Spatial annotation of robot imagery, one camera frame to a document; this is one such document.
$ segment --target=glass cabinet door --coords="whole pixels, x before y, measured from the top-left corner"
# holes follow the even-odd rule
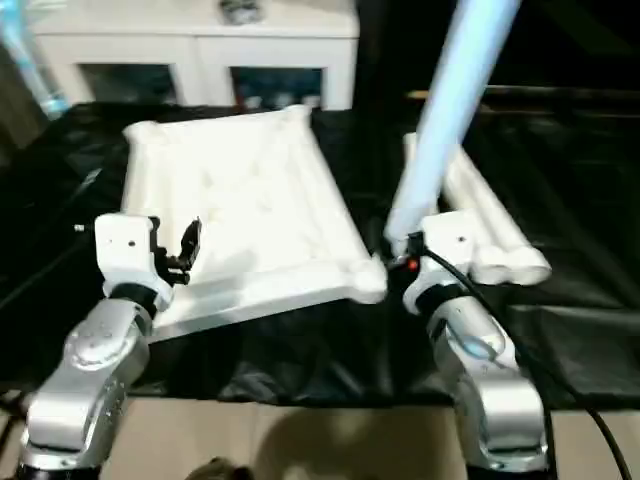
[[[230,67],[233,95],[245,110],[322,104],[321,68]]]
[[[98,102],[178,102],[168,65],[84,63],[78,68]]]

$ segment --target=black cloth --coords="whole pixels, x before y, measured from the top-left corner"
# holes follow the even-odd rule
[[[79,105],[0,177],[0,387],[36,387],[101,297],[92,241],[72,225],[118,210],[128,156],[122,129],[229,114]],[[640,405],[639,126],[628,116],[493,112],[478,115],[465,141],[553,267],[542,285],[488,295],[533,354],[609,409]],[[375,250],[403,167],[402,135],[415,118],[316,112],[312,128]],[[337,301],[153,344],[136,392],[279,405],[449,404],[424,321],[402,307],[405,277],[391,273],[378,305]],[[537,380],[550,406],[574,406]]]

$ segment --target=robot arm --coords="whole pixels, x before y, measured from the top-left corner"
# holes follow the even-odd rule
[[[427,320],[438,370],[452,394],[467,464],[516,474],[547,469],[544,409],[520,371],[513,342],[496,320],[424,246],[463,274],[471,263],[473,232],[462,212],[429,216],[449,159],[462,143],[519,0],[459,0],[385,227],[392,263],[419,265],[403,296]]]
[[[473,251],[467,214],[426,217],[421,227],[408,241],[419,271],[403,302],[427,322],[438,371],[454,398],[467,464],[496,474],[544,472],[544,408],[516,362],[513,342],[470,292],[424,254],[426,246],[466,274]]]
[[[156,244],[159,221],[108,214],[95,221],[101,300],[67,337],[55,372],[35,395],[22,437],[17,478],[97,478],[123,415],[126,392],[149,360],[158,311],[198,253],[201,224],[183,237],[179,257]]]

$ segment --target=white foam tray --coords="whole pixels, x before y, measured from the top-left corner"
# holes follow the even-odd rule
[[[376,303],[386,272],[348,213],[302,106],[125,130],[122,210],[161,219],[177,254],[203,222],[188,286],[175,287],[152,341],[337,299]]]

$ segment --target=floor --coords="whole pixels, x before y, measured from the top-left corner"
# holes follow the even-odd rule
[[[640,412],[605,418],[640,478]],[[619,478],[586,415],[557,413],[553,421],[561,480]],[[19,435],[16,428],[0,459],[0,478],[14,471]],[[165,399],[131,402],[101,478],[183,480],[214,456],[252,465],[257,480],[466,478],[448,408],[309,410]]]

